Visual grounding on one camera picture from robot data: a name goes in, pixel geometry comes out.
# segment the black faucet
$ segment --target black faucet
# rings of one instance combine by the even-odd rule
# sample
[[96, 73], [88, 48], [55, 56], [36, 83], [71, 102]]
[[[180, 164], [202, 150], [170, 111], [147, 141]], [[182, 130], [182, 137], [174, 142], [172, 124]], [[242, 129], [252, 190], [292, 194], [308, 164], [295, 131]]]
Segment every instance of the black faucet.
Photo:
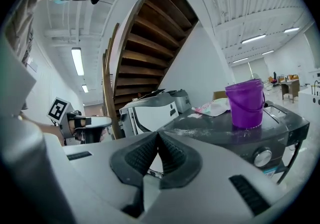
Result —
[[317, 84], [319, 84], [318, 80], [314, 81], [314, 95], [318, 96], [318, 92], [316, 92], [316, 82], [317, 82]]

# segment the white floor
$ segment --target white floor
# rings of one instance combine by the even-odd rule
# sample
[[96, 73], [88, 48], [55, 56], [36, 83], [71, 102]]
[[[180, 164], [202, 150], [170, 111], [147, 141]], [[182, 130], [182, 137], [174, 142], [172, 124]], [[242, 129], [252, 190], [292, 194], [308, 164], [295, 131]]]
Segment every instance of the white floor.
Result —
[[[272, 101], [280, 106], [287, 108], [288, 110], [299, 113], [299, 97], [294, 98], [294, 103], [292, 102], [292, 96], [290, 98], [288, 96], [284, 96], [284, 100], [282, 100], [282, 92], [281, 87], [276, 86], [273, 87], [272, 90], [264, 90], [265, 99], [268, 101]], [[303, 141], [299, 154], [293, 163], [292, 168], [289, 173], [281, 182], [280, 186], [286, 192], [295, 188], [296, 186], [303, 185], [308, 178], [310, 177], [315, 164], [318, 161], [320, 154], [320, 128], [319, 124], [316, 124], [312, 120], [308, 120], [310, 122], [310, 128], [307, 135], [307, 138]], [[288, 162], [288, 154], [293, 154], [293, 151], [290, 152], [289, 149], [286, 150], [286, 155], [283, 159], [284, 162]]]

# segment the purple bucket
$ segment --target purple bucket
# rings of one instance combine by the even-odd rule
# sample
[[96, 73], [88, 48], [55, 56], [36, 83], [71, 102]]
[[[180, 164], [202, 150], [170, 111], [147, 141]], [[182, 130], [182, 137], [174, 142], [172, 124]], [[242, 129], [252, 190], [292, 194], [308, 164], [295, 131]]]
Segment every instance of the purple bucket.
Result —
[[261, 79], [253, 79], [225, 88], [225, 94], [230, 102], [233, 125], [243, 129], [261, 125], [266, 101], [263, 88]]

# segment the ceiling light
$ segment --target ceiling light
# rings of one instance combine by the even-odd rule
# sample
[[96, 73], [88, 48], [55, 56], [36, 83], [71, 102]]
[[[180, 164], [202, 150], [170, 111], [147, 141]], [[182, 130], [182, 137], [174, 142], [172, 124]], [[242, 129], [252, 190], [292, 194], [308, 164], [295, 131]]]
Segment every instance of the ceiling light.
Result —
[[82, 85], [82, 89], [83, 91], [87, 94], [89, 91], [88, 91], [88, 87], [84, 84]]
[[234, 61], [233, 63], [241, 62], [241, 61], [244, 61], [244, 60], [247, 60], [247, 59], [249, 59], [249, 58], [242, 58], [242, 59]]
[[265, 36], [266, 36], [266, 34], [261, 34], [261, 35], [258, 35], [258, 36], [255, 36], [255, 37], [252, 37], [252, 38], [249, 38], [249, 39], [243, 40], [243, 41], [241, 42], [241, 44], [249, 43], [249, 42], [251, 42], [251, 41], [258, 40], [258, 39], [261, 39], [261, 38], [264, 38]]
[[293, 31], [297, 31], [299, 30], [300, 27], [293, 27], [293, 28], [288, 28], [284, 31], [284, 33], [289, 33], [289, 32], [293, 32]]
[[275, 50], [270, 50], [270, 51], [267, 51], [265, 53], [262, 53], [262, 55], [265, 55], [265, 54], [270, 54], [270, 53], [273, 53]]
[[81, 48], [72, 48], [71, 49], [72, 58], [74, 62], [74, 66], [78, 76], [84, 76], [84, 66], [82, 65], [82, 58], [81, 58]]

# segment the white ceiling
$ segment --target white ceiling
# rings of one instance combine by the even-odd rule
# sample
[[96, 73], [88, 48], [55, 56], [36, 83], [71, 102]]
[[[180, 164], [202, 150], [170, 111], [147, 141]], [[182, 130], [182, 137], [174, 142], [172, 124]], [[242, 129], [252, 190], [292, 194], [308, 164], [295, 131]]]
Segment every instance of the white ceiling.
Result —
[[[96, 5], [86, 2], [44, 5], [47, 18], [42, 20], [43, 35], [48, 47], [57, 52], [65, 74], [74, 81], [86, 105], [102, 103], [102, 81], [98, 73], [99, 49], [106, 21], [115, 0], [102, 0]], [[228, 63], [261, 54], [283, 46], [295, 34], [284, 34], [291, 27], [304, 27], [311, 16], [302, 0], [203, 0], [210, 14], [215, 36]], [[241, 44], [247, 38], [267, 34], [252, 43]], [[81, 47], [84, 76], [78, 76], [71, 48]], [[89, 93], [82, 92], [86, 84]]]

